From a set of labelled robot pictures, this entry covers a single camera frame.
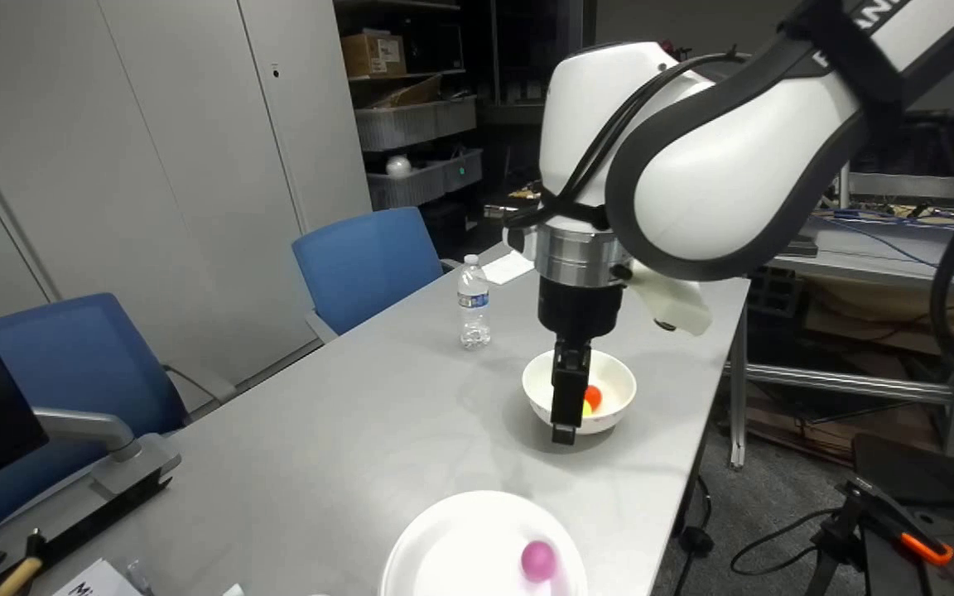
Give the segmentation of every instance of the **cardboard box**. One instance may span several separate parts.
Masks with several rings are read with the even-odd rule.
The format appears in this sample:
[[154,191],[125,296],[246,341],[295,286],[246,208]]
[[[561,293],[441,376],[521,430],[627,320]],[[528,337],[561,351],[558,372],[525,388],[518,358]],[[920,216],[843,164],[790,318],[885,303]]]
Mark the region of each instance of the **cardboard box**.
[[408,73],[405,40],[389,31],[363,31],[344,37],[348,78],[392,78]]

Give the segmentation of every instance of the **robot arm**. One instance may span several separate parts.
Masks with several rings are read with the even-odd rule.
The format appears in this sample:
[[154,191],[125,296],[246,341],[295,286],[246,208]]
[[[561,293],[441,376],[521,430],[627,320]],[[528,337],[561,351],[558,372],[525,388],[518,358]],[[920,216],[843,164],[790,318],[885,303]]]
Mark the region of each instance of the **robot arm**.
[[[677,59],[655,44],[558,68],[539,174],[570,189],[613,114]],[[843,166],[954,70],[954,0],[808,0],[735,78],[666,84],[572,200],[538,225],[539,320],[558,331],[555,440],[580,429],[589,341],[617,320],[630,260],[674,277],[731,277],[807,225]]]

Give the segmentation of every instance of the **water bottle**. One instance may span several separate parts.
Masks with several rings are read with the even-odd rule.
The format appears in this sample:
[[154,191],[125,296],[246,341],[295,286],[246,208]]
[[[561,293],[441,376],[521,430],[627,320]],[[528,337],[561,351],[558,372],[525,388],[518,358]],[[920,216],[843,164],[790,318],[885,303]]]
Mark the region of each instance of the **water bottle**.
[[458,310],[462,310],[462,346],[481,347],[492,341],[492,328],[485,320],[492,306],[492,286],[485,273],[477,267],[477,256],[466,256],[462,274],[458,274]]

